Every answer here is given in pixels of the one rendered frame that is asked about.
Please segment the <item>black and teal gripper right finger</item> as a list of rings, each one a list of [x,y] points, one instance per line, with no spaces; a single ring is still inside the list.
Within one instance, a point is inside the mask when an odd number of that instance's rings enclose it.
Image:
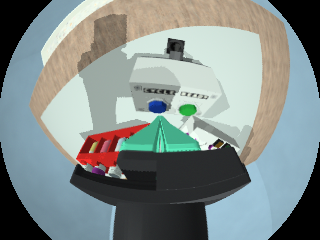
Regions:
[[[185,152],[201,150],[199,142],[170,124],[160,115],[161,152]]]

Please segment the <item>pale grey flat mat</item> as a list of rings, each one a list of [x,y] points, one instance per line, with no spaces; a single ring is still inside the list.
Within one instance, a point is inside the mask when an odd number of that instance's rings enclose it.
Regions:
[[[191,26],[146,35],[113,49],[80,71],[54,97],[40,118],[77,162],[90,135],[151,124],[160,115],[178,129],[188,120],[190,116],[137,112],[132,99],[129,80],[137,57],[169,58],[168,38],[185,41],[184,61],[213,69],[222,96],[201,117],[195,117],[235,139],[240,156],[260,100],[259,34],[230,27]]]

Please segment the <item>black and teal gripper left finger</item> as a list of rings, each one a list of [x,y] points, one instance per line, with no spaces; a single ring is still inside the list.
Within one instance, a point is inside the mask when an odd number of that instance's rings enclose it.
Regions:
[[[153,151],[160,150],[160,116],[154,121],[122,142],[121,150]],[[119,152],[120,152],[119,151]]]

